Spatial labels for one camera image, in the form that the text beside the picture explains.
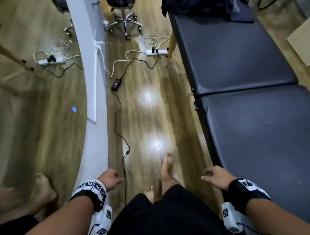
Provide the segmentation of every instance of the reflected office chair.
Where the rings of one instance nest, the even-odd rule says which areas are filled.
[[[107,0],[108,4],[112,7],[111,11],[114,11],[114,9],[121,10],[121,15],[114,13],[115,22],[109,25],[109,31],[112,33],[113,28],[112,26],[116,24],[123,24],[124,34],[126,37],[126,40],[130,39],[130,36],[127,33],[127,23],[135,24],[138,26],[138,31],[142,31],[142,24],[137,22],[137,16],[134,13],[130,13],[126,15],[125,10],[129,9],[131,10],[134,7],[135,0]]]
[[[52,0],[52,2],[54,3],[54,5],[57,7],[57,10],[60,12],[60,13],[65,13],[65,12],[69,12],[69,8],[68,8],[68,5],[67,5],[67,1],[66,0]],[[70,29],[73,29],[74,28],[74,25],[73,25],[73,22],[72,20],[71,21],[71,24],[68,28],[65,28],[64,31],[66,32],[66,34],[69,35],[69,37],[72,37],[72,33],[70,32]]]

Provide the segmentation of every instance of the person's left hand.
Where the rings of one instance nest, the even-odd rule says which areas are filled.
[[[109,168],[107,171],[103,172],[97,179],[104,184],[107,192],[114,189],[123,181],[123,178],[119,177],[118,173],[112,168]]]

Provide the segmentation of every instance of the power strip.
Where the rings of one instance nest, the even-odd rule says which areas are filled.
[[[146,51],[146,55],[149,56],[149,55],[167,55],[168,52],[167,50],[158,50],[158,53],[152,53],[152,50],[147,50]]]
[[[66,59],[64,57],[56,57],[56,61],[53,62],[48,62],[47,59],[46,60],[39,60],[39,65],[41,66],[45,66],[45,65],[52,65],[52,64],[64,64],[66,63]]]

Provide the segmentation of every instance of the black padded table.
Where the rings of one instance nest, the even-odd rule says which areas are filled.
[[[298,83],[256,17],[253,24],[172,12],[169,18],[195,98]]]
[[[213,164],[255,182],[310,223],[308,90],[283,85],[221,93],[195,105]]]

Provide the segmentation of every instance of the white wall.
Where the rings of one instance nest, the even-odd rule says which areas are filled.
[[[67,0],[80,46],[87,95],[87,120],[84,150],[74,189],[88,179],[96,179],[108,169],[108,130],[106,73],[101,54],[96,54],[95,39],[104,41],[103,15],[95,0]]]

